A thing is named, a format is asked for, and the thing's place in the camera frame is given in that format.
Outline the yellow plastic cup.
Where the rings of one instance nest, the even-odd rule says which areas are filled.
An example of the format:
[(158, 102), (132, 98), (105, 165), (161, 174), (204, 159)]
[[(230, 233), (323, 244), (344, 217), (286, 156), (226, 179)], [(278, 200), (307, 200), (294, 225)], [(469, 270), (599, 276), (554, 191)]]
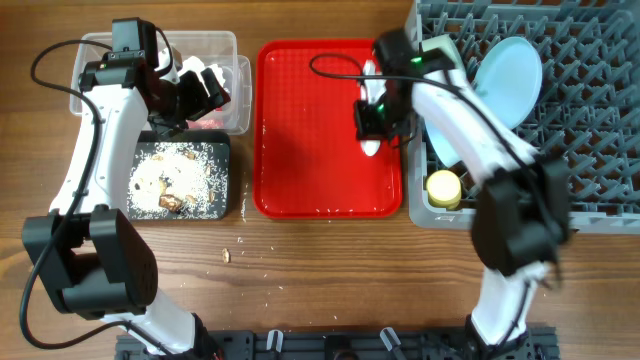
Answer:
[(449, 170), (439, 170), (426, 180), (429, 203), (437, 208), (455, 209), (462, 197), (462, 186), (458, 176)]

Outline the red snack wrapper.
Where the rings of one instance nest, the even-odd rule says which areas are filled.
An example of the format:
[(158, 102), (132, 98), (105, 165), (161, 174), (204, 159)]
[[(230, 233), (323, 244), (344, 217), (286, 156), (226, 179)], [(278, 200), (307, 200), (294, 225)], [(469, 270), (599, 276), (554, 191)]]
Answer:
[(201, 118), (195, 121), (189, 120), (187, 122), (187, 125), (189, 129), (195, 129), (195, 130), (199, 130), (199, 129), (219, 130), (219, 129), (224, 129), (226, 126), (226, 123), (223, 119)]

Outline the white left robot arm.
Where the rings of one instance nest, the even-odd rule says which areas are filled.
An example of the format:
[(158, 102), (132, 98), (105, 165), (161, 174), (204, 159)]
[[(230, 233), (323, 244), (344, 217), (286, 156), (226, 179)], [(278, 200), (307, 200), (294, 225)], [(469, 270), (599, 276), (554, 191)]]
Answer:
[(182, 132), (228, 103), (210, 69), (162, 64), (163, 31), (140, 18), (116, 19), (102, 57), (89, 62), (72, 93), (82, 120), (65, 181), (41, 217), (28, 218), (22, 243), (62, 314), (120, 327), (162, 359), (220, 359), (223, 348), (202, 320), (158, 287), (155, 256), (131, 224), (127, 193), (139, 136)]

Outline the light blue plate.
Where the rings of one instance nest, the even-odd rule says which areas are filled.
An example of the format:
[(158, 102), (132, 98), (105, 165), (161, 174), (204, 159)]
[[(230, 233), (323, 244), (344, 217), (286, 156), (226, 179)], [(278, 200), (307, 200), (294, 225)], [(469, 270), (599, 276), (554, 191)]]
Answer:
[(499, 41), (484, 57), (473, 87), (477, 95), (509, 129), (532, 112), (542, 87), (542, 62), (524, 38)]

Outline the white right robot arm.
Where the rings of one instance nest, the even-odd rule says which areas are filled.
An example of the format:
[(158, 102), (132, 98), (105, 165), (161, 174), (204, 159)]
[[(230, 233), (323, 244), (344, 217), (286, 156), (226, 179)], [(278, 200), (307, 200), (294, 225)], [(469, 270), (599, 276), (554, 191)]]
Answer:
[(354, 77), (361, 149), (372, 156), (382, 141), (416, 134), (414, 118), (444, 135), (480, 188), (471, 240), (484, 273), (467, 320), (472, 352), (491, 358), (515, 350), (537, 285), (570, 237), (568, 166), (504, 124), (469, 83), (448, 36), (418, 51), (404, 30), (391, 30), (372, 52)]

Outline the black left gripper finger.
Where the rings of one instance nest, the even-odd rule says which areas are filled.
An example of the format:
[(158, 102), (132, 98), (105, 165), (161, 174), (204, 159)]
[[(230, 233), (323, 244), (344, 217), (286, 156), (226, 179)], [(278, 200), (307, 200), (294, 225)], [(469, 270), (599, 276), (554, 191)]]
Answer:
[(178, 107), (185, 120), (198, 120), (213, 110), (204, 84), (194, 71), (186, 71), (178, 83)]
[(221, 108), (231, 101), (230, 95), (219, 83), (216, 75), (211, 68), (205, 68), (201, 72), (204, 86), (209, 93), (206, 104), (208, 110)]

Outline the light blue bowl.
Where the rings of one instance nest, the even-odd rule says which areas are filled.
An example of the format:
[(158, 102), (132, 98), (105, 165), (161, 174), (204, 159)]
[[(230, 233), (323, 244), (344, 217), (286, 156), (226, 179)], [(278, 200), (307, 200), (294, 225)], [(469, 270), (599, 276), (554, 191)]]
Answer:
[(425, 129), (436, 156), (444, 166), (451, 167), (461, 161), (456, 150), (433, 123), (425, 122)]

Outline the white plastic spoon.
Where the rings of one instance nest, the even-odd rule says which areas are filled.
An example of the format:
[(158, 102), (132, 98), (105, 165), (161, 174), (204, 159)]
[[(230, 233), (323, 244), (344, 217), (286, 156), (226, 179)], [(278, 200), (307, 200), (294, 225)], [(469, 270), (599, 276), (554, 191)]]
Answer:
[(380, 140), (362, 140), (360, 142), (361, 149), (367, 157), (373, 157), (377, 154), (381, 147)]

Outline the green bowl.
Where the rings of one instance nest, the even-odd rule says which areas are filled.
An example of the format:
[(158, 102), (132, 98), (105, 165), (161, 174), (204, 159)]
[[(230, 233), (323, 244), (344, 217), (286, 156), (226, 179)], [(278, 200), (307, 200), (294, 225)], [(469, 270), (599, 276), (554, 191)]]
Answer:
[(423, 40), (420, 44), (423, 52), (427, 52), (434, 49), (440, 49), (450, 58), (459, 58), (460, 54), (456, 47), (456, 44), (449, 35), (439, 35)]

